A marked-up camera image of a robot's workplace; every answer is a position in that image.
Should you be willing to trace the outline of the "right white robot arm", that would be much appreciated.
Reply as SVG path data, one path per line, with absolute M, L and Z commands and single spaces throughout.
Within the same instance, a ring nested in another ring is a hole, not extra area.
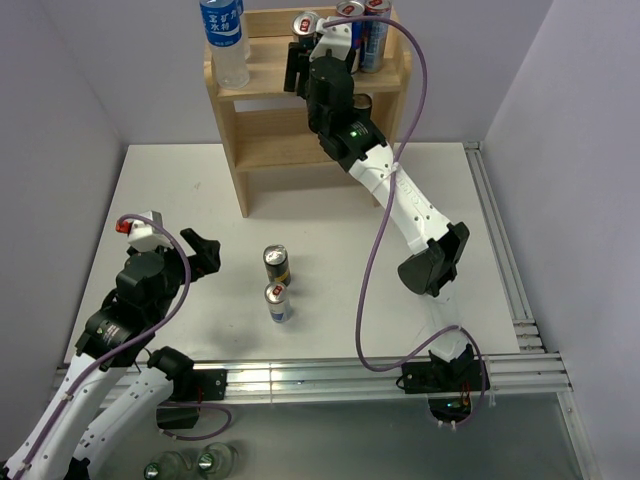
M 403 285 L 448 303 L 446 288 L 456 279 L 469 229 L 440 213 L 401 167 L 403 149 L 393 147 L 369 108 L 357 104 L 351 63 L 350 55 L 291 43 L 284 89 L 305 100 L 309 129 L 323 151 L 380 202 L 382 222 L 403 235 L 411 252 L 397 268 Z

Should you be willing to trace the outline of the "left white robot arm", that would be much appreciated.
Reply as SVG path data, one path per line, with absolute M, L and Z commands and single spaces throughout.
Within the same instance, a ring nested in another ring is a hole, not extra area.
M 115 287 L 86 322 L 58 392 L 27 440 L 1 467 L 4 479 L 84 479 L 98 468 L 98 452 L 153 409 L 194 392 L 194 363 L 163 347 L 152 353 L 133 390 L 107 410 L 100 405 L 124 377 L 156 331 L 171 319 L 197 280 L 219 271 L 220 243 L 193 229 L 181 231 L 193 249 L 186 255 L 157 227 L 128 223 L 128 259 Z

